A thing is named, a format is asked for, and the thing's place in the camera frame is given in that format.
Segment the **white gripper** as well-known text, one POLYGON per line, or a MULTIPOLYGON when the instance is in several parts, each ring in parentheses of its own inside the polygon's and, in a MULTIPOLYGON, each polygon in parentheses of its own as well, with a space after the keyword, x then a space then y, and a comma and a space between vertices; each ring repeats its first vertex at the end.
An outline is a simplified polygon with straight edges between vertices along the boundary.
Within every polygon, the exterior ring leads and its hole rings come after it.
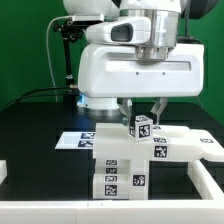
POLYGON ((200 44, 178 44, 165 60, 138 59, 131 46, 90 44, 81 55, 78 88, 89 98, 120 98, 124 126, 132 117, 129 98, 159 97, 151 109, 159 122, 166 97, 197 96, 202 91, 203 56, 200 44))

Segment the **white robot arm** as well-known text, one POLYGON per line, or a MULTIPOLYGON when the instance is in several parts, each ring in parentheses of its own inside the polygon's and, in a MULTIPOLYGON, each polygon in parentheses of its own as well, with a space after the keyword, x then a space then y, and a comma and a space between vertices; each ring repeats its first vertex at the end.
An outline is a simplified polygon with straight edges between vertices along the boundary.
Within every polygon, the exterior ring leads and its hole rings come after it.
POLYGON ((91 109, 131 116, 133 98, 154 98, 158 122, 170 97, 203 89, 204 46, 178 34, 181 18, 200 19, 220 0, 63 0, 72 21, 86 25, 78 89, 91 109))

